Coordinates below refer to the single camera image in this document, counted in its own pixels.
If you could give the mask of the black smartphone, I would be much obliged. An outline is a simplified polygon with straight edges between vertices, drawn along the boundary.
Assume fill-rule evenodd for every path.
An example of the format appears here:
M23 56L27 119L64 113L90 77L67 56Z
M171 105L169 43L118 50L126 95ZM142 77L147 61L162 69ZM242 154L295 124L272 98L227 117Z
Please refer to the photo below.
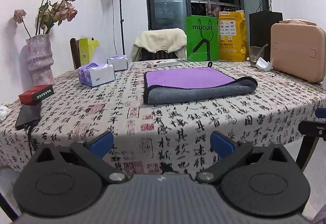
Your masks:
M41 117L41 102L35 105L23 105L15 123L16 130L22 130L35 124Z

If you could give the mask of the pink speckled ceramic vase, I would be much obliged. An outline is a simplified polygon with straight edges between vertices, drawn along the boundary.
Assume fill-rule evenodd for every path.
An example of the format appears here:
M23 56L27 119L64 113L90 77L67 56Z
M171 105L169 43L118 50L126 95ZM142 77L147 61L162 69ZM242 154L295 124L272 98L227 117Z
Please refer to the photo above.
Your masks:
M51 66L54 64L50 34L33 36L26 40L28 70L35 86L54 84Z

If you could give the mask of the cream cloth on chair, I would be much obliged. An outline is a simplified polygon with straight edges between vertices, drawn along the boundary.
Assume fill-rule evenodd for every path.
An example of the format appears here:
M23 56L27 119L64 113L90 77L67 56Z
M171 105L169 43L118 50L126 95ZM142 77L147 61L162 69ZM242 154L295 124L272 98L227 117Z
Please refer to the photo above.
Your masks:
M143 50L151 54L158 51L174 53L177 58L186 58L186 47L187 36L180 28L143 31L134 40L130 59L133 62L140 61Z

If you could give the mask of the pink hard case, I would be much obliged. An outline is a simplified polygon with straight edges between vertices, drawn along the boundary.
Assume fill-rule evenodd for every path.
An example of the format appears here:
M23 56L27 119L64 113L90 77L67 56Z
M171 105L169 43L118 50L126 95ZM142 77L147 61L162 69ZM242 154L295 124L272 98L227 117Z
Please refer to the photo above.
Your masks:
M325 77L325 31L306 20L284 20L271 27L275 70L319 83Z

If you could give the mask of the dark wooden chair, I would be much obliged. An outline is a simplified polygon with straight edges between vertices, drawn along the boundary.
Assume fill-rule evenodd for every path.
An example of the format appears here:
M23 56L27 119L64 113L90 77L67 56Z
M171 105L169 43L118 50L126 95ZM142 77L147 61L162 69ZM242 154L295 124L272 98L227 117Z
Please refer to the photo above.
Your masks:
M72 60L74 63L74 69L78 69L81 66L80 51L78 46L78 40L75 38L70 39L70 49L72 54Z

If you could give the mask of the crumpled white tissue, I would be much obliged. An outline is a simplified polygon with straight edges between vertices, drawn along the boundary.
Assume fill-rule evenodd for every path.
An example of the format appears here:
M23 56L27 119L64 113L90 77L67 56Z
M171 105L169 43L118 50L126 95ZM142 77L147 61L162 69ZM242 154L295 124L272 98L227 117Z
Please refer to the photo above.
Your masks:
M10 112L11 110L7 106L0 105L0 121L5 120Z

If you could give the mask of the white flat product box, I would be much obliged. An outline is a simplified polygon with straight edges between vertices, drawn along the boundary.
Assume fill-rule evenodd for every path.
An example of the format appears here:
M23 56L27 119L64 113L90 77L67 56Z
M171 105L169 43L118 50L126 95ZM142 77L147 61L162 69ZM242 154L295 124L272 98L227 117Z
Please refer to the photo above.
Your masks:
M150 60L147 62L149 68L164 68L164 67L174 67L178 66L178 60L168 59L168 60Z

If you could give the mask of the clear drinking glass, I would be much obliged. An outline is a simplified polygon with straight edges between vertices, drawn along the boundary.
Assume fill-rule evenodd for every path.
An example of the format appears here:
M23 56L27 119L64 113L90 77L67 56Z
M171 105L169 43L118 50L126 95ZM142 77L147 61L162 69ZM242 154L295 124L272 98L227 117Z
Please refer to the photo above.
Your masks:
M268 47L268 44L265 44L263 47L259 47L259 46L249 47L250 66L256 67L256 63L258 59L264 56L264 51L266 47Z

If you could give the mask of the purple and grey towel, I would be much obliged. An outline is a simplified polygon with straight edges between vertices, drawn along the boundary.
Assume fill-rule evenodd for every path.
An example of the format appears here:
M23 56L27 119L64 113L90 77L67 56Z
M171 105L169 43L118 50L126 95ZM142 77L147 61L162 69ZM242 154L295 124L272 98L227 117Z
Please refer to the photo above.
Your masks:
M186 103L252 93L252 77L234 79L212 67L150 71L144 74L143 102L147 105Z

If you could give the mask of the red and black box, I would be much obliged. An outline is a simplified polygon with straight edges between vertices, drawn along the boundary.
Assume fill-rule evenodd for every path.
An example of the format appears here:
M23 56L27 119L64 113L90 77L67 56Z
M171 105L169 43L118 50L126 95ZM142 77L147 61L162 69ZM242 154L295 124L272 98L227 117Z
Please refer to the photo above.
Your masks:
M19 101L22 105L36 105L42 100L54 94L51 84L38 85L19 95Z

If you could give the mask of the black paper bag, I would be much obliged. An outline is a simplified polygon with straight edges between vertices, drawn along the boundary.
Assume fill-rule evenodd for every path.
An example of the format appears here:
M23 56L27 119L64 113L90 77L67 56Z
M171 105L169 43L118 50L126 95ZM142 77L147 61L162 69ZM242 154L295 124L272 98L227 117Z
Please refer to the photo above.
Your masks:
M264 60L270 61L271 27L283 20L283 14L270 10L263 10L249 14L249 43L250 46L264 48Z

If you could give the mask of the chair with cream cloth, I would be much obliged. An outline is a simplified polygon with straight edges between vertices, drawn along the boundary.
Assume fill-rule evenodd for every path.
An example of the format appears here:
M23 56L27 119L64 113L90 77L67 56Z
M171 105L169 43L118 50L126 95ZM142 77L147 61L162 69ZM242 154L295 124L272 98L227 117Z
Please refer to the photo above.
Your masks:
M165 51L157 51L156 53L149 52L146 49L141 49L141 59L140 61L149 60L167 60L167 59L177 59L178 57L174 52L167 53Z

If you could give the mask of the dried pink roses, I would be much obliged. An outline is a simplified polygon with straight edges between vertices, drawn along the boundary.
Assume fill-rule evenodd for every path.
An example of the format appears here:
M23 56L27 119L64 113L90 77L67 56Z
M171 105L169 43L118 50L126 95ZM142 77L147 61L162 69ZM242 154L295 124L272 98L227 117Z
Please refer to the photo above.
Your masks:
M29 38L37 35L47 35L51 29L62 22L72 21L78 14L77 9L73 5L77 0L42 0L37 9L35 17L35 33L28 30L24 19L26 11L24 9L16 9L11 21L15 26L22 24Z

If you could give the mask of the lime green carton box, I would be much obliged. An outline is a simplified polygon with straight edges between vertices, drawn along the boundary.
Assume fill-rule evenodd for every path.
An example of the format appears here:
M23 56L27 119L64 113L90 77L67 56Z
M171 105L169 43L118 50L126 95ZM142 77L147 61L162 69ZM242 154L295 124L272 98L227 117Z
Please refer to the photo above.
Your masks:
M82 66L91 62L93 52L97 47L99 47L99 41L97 40L88 38L82 38L78 40L80 63Z

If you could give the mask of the near purple tissue pack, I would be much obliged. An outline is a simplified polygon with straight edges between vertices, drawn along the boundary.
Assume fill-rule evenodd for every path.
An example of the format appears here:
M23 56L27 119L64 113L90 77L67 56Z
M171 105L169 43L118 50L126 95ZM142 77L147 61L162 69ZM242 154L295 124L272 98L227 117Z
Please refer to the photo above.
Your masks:
M115 81L113 65L90 63L77 69L79 81L89 87L98 87Z

